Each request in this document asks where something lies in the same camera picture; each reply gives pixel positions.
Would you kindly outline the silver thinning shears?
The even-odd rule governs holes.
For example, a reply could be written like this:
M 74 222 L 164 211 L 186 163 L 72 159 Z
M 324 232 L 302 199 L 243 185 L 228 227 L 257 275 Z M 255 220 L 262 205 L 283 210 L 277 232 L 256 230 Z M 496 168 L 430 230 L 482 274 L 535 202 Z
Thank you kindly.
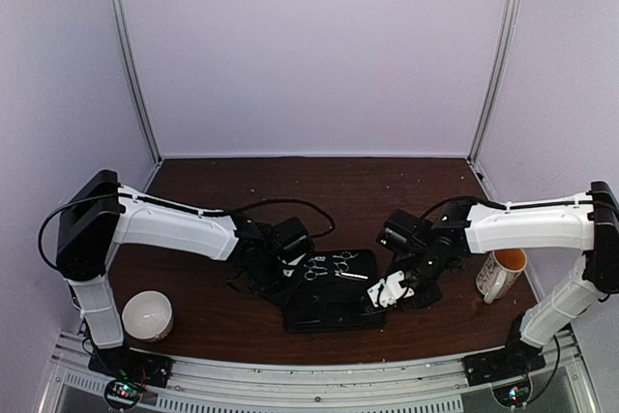
M 349 262 L 359 256 L 356 252 L 341 251 L 332 255 L 334 275 L 346 280 L 367 281 L 368 276 L 351 270 Z

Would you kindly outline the aluminium frame post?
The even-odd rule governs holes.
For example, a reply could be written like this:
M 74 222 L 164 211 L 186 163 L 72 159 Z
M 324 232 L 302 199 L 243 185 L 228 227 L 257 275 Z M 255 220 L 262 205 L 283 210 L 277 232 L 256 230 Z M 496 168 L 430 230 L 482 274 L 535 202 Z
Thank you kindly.
M 129 92 L 136 113 L 138 126 L 145 140 L 150 158 L 154 164 L 162 162 L 162 155 L 155 138 L 151 119 L 146 108 L 144 96 L 139 81 L 137 66 L 135 63 L 131 44 L 130 31 L 127 23 L 123 0 L 110 0 L 114 18 L 116 35 L 120 46 L 122 65 L 129 87 Z
M 500 86 L 506 71 L 510 47 L 514 38 L 521 0 L 505 0 L 497 45 L 490 69 L 482 110 L 477 129 L 468 153 L 467 160 L 471 165 L 478 163 L 492 114 L 500 93 Z

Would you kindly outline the black zip tool case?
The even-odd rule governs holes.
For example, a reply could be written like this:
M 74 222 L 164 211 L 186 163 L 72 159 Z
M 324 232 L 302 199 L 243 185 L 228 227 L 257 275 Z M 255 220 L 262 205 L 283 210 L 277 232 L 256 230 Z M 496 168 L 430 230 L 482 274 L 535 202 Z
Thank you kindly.
M 351 270 L 368 276 L 367 281 L 336 278 L 332 255 L 351 251 L 359 256 L 349 262 Z M 356 331 L 382 328 L 386 315 L 369 300 L 367 290 L 378 281 L 378 267 L 373 251 L 368 249 L 318 251 L 326 257 L 328 275 L 301 283 L 282 309 L 283 329 L 290 334 Z

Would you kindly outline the left aluminium frame post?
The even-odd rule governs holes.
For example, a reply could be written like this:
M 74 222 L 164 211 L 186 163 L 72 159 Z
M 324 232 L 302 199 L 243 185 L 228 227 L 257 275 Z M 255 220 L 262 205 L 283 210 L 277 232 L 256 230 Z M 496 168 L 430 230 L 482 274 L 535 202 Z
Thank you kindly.
M 122 65 L 129 87 L 129 92 L 136 113 L 138 126 L 145 140 L 150 158 L 154 164 L 162 162 L 162 155 L 155 138 L 151 119 L 146 108 L 144 96 L 139 81 L 137 66 L 135 63 L 131 44 L 130 31 L 127 23 L 123 0 L 110 0 L 114 18 L 116 35 L 120 46 Z

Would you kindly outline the aluminium front rail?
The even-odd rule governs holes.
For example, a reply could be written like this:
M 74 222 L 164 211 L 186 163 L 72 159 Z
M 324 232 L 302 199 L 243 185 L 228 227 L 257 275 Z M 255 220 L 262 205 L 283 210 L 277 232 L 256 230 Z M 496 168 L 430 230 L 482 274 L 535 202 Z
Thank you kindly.
M 469 386 L 451 354 L 352 364 L 259 364 L 176 355 L 159 344 L 141 352 L 173 360 L 165 388 L 147 387 L 134 412 L 507 412 L 492 388 L 528 379 L 524 412 L 599 412 L 601 405 L 572 330 L 543 351 L 546 366 Z

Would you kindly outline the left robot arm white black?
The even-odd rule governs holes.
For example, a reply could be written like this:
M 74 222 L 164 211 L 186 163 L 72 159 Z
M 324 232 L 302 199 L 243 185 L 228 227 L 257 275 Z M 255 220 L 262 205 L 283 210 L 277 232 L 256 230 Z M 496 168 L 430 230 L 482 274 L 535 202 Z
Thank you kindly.
M 205 210 L 156 198 L 122 185 L 116 172 L 97 172 L 59 218 L 56 267 L 68 282 L 103 364 L 119 378 L 139 368 L 107 276 L 114 244 L 190 252 L 227 262 L 246 274 L 253 291 L 283 307 L 303 277 L 300 266 L 314 251 L 296 218 L 275 225 L 241 210 Z

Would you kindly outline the right aluminium frame post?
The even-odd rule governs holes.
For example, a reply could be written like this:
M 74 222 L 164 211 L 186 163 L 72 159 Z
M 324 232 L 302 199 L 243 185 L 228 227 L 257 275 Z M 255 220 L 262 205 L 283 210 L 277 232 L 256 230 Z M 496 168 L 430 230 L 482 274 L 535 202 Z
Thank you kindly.
M 505 0 L 497 45 L 490 69 L 482 110 L 477 129 L 468 153 L 467 160 L 471 165 L 478 163 L 492 114 L 500 93 L 500 86 L 506 71 L 510 47 L 514 38 L 521 0 Z

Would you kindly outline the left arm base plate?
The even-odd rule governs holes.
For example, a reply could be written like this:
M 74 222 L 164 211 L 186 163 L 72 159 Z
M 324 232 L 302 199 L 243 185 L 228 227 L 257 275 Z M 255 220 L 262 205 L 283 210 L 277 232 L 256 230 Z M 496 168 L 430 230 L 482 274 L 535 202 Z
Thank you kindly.
M 89 342 L 92 345 L 89 370 L 134 385 L 167 386 L 173 365 L 171 358 L 133 350 L 126 342 L 111 349 L 101 349 Z

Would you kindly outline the circuit board with leds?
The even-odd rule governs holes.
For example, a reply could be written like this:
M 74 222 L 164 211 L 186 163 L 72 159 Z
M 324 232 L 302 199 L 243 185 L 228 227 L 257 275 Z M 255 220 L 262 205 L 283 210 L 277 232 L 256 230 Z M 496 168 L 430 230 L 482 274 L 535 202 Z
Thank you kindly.
M 115 409 L 129 409 L 135 407 L 144 393 L 142 387 L 132 383 L 114 379 L 109 381 L 103 390 L 103 399 Z
M 502 406 L 516 409 L 523 407 L 531 398 L 532 384 L 528 379 L 499 385 L 492 388 L 495 400 Z

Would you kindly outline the white mug yellow inside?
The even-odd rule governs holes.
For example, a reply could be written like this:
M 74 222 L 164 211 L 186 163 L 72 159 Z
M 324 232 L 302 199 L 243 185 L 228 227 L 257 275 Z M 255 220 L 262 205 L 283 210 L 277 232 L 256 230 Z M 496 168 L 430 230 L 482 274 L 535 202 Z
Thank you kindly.
M 487 305 L 501 299 L 527 266 L 522 249 L 492 251 L 476 277 L 476 287 Z

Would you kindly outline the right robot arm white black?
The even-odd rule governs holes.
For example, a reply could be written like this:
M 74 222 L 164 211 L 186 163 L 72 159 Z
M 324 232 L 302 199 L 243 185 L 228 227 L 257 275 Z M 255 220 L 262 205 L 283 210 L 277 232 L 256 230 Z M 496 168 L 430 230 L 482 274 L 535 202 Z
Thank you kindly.
M 435 219 L 395 210 L 377 237 L 394 255 L 389 274 L 368 289 L 377 309 L 409 300 L 425 308 L 440 297 L 437 280 L 454 261 L 510 249 L 580 251 L 571 272 L 517 318 L 495 365 L 513 376 L 528 368 L 556 333 L 594 302 L 618 291 L 618 202 L 602 181 L 586 192 L 537 202 L 452 197 L 431 207 Z

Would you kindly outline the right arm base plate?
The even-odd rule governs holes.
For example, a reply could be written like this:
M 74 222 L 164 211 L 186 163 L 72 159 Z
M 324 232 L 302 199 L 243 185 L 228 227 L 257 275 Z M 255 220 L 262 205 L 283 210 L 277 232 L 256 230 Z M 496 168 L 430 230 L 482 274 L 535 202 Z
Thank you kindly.
M 462 363 L 469 386 L 523 376 L 546 366 L 542 349 L 522 340 L 512 340 L 496 350 L 468 355 Z

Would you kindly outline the left circuit board with leds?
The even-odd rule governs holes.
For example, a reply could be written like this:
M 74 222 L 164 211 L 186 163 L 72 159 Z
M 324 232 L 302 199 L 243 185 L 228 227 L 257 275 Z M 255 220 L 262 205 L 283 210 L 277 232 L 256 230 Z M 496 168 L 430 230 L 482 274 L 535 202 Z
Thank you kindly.
M 135 407 L 144 393 L 142 387 L 132 383 L 114 379 L 109 381 L 103 390 L 103 399 L 115 409 L 129 409 Z

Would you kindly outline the white ceramic bowl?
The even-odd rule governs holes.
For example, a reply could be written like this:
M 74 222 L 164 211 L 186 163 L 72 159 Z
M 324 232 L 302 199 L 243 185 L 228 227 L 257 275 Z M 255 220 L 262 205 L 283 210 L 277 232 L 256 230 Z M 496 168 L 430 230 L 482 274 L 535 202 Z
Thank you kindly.
M 142 291 L 125 304 L 122 322 L 126 333 L 132 338 L 157 342 L 166 338 L 173 328 L 173 308 L 163 293 Z

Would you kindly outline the silver hair scissors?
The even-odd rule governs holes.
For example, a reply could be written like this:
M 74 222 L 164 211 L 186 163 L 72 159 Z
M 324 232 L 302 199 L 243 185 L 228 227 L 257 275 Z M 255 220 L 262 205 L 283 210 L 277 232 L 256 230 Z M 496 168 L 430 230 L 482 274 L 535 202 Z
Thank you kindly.
M 314 281 L 318 278 L 327 276 L 329 272 L 326 266 L 326 257 L 323 255 L 309 258 L 304 264 L 304 268 L 304 278 L 306 281 Z

